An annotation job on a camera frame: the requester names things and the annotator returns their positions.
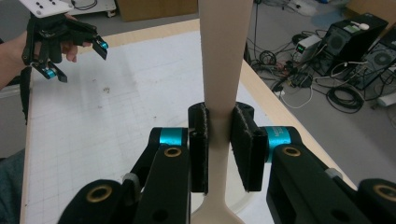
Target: computer tower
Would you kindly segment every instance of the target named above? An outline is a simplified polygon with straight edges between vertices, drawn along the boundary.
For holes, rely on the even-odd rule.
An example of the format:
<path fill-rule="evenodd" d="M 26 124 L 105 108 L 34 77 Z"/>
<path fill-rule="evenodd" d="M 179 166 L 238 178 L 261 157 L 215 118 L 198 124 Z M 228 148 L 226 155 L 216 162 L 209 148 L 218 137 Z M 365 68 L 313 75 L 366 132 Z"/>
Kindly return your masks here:
<path fill-rule="evenodd" d="M 347 76 L 346 80 L 359 90 L 364 90 L 387 69 L 396 64 L 396 26 L 392 27 L 363 56 L 363 64 L 358 64 Z"/>
<path fill-rule="evenodd" d="M 387 21 L 369 13 L 333 23 L 318 46 L 321 52 L 310 66 L 322 76 L 347 74 L 387 25 Z"/>

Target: box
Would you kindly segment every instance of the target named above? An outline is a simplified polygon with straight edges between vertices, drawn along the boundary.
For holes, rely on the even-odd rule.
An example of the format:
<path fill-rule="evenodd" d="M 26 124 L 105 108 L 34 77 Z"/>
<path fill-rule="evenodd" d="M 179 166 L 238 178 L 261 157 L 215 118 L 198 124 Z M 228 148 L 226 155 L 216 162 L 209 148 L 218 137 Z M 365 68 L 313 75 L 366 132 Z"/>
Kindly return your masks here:
<path fill-rule="evenodd" d="M 396 22 L 396 0 L 350 0 L 346 8 L 346 16 L 349 18 L 369 12 L 387 21 L 389 25 L 381 35 Z"/>
<path fill-rule="evenodd" d="M 198 11 L 198 0 L 117 0 L 124 21 L 193 14 Z"/>

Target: table surface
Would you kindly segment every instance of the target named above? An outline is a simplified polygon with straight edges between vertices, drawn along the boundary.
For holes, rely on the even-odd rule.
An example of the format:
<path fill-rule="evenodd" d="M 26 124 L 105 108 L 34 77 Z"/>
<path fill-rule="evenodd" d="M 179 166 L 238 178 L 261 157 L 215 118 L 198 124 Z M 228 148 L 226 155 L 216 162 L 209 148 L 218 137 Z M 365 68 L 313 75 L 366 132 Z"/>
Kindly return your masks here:
<path fill-rule="evenodd" d="M 193 21 L 183 21 L 173 24 L 168 24 L 165 26 L 153 27 L 139 31 L 132 31 L 128 33 L 106 36 L 105 41 L 111 47 L 125 46 L 131 43 L 139 43 L 141 41 L 166 38 L 173 35 L 186 34 L 188 32 L 199 31 L 199 20 Z M 91 48 L 80 48 L 79 53 L 86 53 L 92 51 Z M 281 104 L 281 102 L 273 95 L 273 93 L 268 89 L 268 87 L 261 81 L 261 79 L 255 74 L 255 72 L 243 62 L 240 82 L 246 88 L 251 98 L 257 104 L 265 116 L 271 120 L 272 124 L 280 126 L 293 126 L 295 127 L 301 137 L 303 138 L 304 144 L 312 150 L 321 160 L 323 160 L 328 166 L 336 168 L 341 171 L 341 169 L 335 164 L 335 162 L 330 158 L 330 156 L 323 150 L 323 148 L 318 144 L 318 142 L 309 134 L 305 127 L 289 112 L 289 110 Z M 35 83 L 31 92 L 32 95 L 35 94 Z M 33 117 L 32 109 L 29 110 L 29 119 Z M 35 140 L 32 139 L 32 133 L 38 132 L 35 127 L 28 125 L 27 134 L 27 146 L 26 146 L 26 158 L 25 158 L 25 168 L 24 168 L 24 181 L 23 181 L 23 193 L 22 193 L 22 204 L 28 204 L 29 200 L 29 186 L 32 185 L 32 181 L 29 179 L 32 173 L 29 171 L 29 162 L 36 162 L 34 158 L 31 158 L 30 145 Z M 353 186 L 352 182 L 345 177 L 345 181 Z M 21 222 L 28 223 L 26 218 L 26 206 L 22 207 L 21 211 Z"/>

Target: grid paper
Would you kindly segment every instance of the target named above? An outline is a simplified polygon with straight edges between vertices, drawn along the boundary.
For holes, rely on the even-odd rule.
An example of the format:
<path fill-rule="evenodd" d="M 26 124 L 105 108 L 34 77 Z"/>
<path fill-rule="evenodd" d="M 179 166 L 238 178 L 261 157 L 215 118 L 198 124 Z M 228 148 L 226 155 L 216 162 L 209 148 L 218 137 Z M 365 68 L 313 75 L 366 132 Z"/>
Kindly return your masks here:
<path fill-rule="evenodd" d="M 106 61 L 80 54 L 59 68 L 68 83 L 33 73 L 26 224 L 57 223 L 94 180 L 121 182 L 153 127 L 187 125 L 188 107 L 204 100 L 199 32 L 110 48 Z M 259 126 L 272 124 L 242 84 L 237 100 L 256 108 Z M 266 207 L 265 192 L 252 203 Z M 268 219 L 268 208 L 249 207 L 238 214 L 246 223 Z"/>

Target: floor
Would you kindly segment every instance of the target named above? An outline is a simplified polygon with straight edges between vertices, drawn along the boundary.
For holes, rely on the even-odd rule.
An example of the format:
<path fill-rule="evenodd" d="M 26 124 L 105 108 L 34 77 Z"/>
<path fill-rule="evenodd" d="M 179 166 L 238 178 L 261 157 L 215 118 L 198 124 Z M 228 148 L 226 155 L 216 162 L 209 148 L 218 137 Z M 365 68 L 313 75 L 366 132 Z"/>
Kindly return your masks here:
<path fill-rule="evenodd" d="M 328 29 L 333 22 L 343 19 L 342 10 L 339 6 L 318 5 L 318 12 L 309 17 L 290 10 L 282 10 L 281 7 L 261 4 L 257 8 L 257 22 L 256 7 L 253 7 L 248 37 L 251 40 L 256 39 L 256 44 L 262 49 L 278 49 L 301 31 Z M 77 16 L 81 21 L 97 25 L 102 36 L 198 17 L 198 14 L 192 14 L 124 22 L 120 15 L 107 18 L 105 13 Z M 7 41 L 21 33 L 28 18 L 27 9 L 18 1 L 0 0 L 0 21 L 2 21 L 0 34 L 4 40 Z M 301 105 L 309 98 L 308 90 L 286 88 L 285 93 L 284 99 L 289 105 Z M 325 96 L 314 91 L 308 104 L 299 109 L 289 107 L 289 110 L 355 184 L 359 184 L 365 178 L 374 177 L 396 182 L 396 153 L 393 138 L 396 129 L 389 119 L 389 114 L 391 117 L 396 114 L 395 108 L 372 109 L 372 104 L 366 103 L 358 113 L 345 114 L 335 110 L 329 105 Z M 18 95 L 0 99 L 0 129 L 4 130 L 0 134 L 0 142 L 4 146 L 0 150 L 0 157 L 8 156 L 24 146 L 22 139 L 26 131 Z"/>

